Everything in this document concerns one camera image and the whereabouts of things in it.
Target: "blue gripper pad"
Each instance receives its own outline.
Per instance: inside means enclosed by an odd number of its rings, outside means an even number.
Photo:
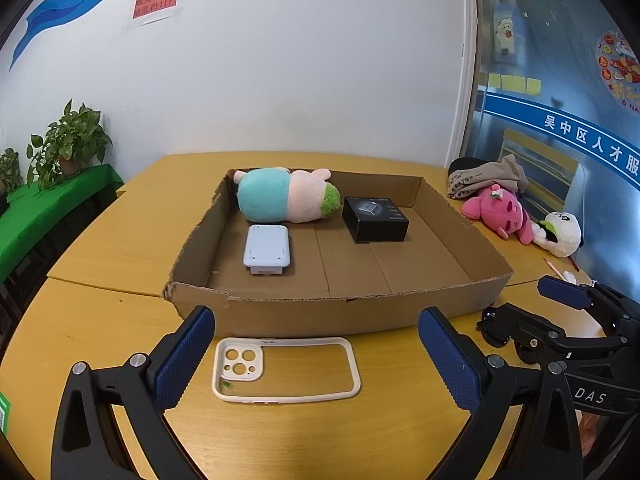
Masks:
[[[543,276],[538,280],[538,292],[540,296],[565,304],[576,310],[591,306],[591,299],[585,288],[551,276]]]
[[[418,335],[457,406],[474,412],[481,401],[480,377],[429,309],[420,313]]]
[[[193,320],[188,317],[176,335],[189,323],[154,375],[154,407],[159,413],[177,406],[213,339],[216,322],[208,308],[202,308]]]

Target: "red paper notice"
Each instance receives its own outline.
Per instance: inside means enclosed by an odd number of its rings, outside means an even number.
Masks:
[[[140,18],[146,16],[156,10],[167,9],[169,7],[175,7],[178,0],[136,0],[136,7],[133,10],[133,18]]]

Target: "yellow table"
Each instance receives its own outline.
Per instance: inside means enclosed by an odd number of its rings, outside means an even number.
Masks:
[[[335,171],[423,176],[442,194],[445,168],[324,153],[190,153],[162,158],[125,184],[122,195],[95,220],[49,271],[50,278],[110,290],[159,297],[185,240],[209,208],[213,193],[232,168],[287,166]],[[462,201],[450,201],[460,210]],[[515,237],[502,240],[476,222],[514,269],[510,285],[537,280],[550,270],[573,270],[537,246],[524,248]],[[588,280],[583,272],[578,278]]]
[[[443,168],[355,156],[202,153],[168,156],[148,168],[124,186],[119,199],[51,270],[0,366],[0,391],[12,402],[9,441],[36,480],[49,478],[53,428],[72,364],[119,365],[175,330],[180,319],[158,296],[216,186],[230,168],[275,165],[414,174],[446,192]],[[567,261],[515,238],[503,241],[477,225],[515,270],[498,303],[511,301],[547,316],[570,335],[598,333],[585,313],[537,294],[534,281],[549,272],[543,256],[560,270],[571,269]],[[588,280],[584,273],[579,277]],[[484,352],[516,364],[513,345],[491,348],[475,331],[477,320],[474,314],[453,323]],[[453,403],[415,328],[349,340],[362,378],[362,390],[353,399],[285,406],[224,403],[211,391],[212,346],[167,419],[211,479],[425,478],[462,428],[466,412]],[[517,413],[517,408],[511,411],[480,478],[491,476],[497,466]],[[124,412],[116,415],[139,472],[155,478]]]
[[[497,303],[506,301],[547,316],[568,335],[599,334],[584,312],[539,297],[535,283],[508,286]],[[494,349],[484,342],[475,330],[478,319],[463,316],[453,325],[485,353],[522,365],[512,344]],[[36,480],[49,478],[53,429],[73,363],[120,365],[135,352],[149,352],[180,322],[159,298],[47,280],[0,366],[0,390],[12,402],[8,438]],[[348,339],[362,378],[352,399],[282,406],[223,402],[211,391],[212,345],[167,419],[212,480],[425,478],[467,413],[455,406],[415,328]],[[155,478],[124,410],[116,415],[139,473]],[[480,478],[495,471],[517,415],[512,408]]]

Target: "green plush fur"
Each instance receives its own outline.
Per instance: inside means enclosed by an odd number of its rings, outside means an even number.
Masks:
[[[326,189],[324,190],[324,199],[322,200],[322,205],[320,206],[320,212],[322,216],[326,218],[334,211],[338,211],[340,209],[340,193],[335,189],[333,184],[326,184]]]

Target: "sticker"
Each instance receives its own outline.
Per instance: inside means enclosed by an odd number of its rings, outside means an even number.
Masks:
[[[513,91],[524,94],[527,91],[527,78],[521,75],[513,76]]]
[[[0,394],[0,430],[4,434],[6,434],[7,424],[9,422],[9,409],[11,408],[11,403],[7,400],[7,398]]]
[[[183,0],[132,0],[127,28],[172,18],[182,12]]]
[[[516,0],[494,0],[494,61],[522,65],[526,28]]]
[[[527,94],[540,95],[542,90],[542,81],[540,79],[528,78],[527,79]]]
[[[494,88],[500,88],[500,74],[491,73],[489,74],[489,86]]]
[[[507,92],[513,92],[513,76],[502,74],[502,89]]]
[[[596,59],[602,81],[612,97],[625,110],[640,116],[640,64],[619,30],[600,38]]]
[[[158,10],[175,7],[177,3],[178,0],[136,0],[136,5],[133,9],[133,19],[141,18]]]

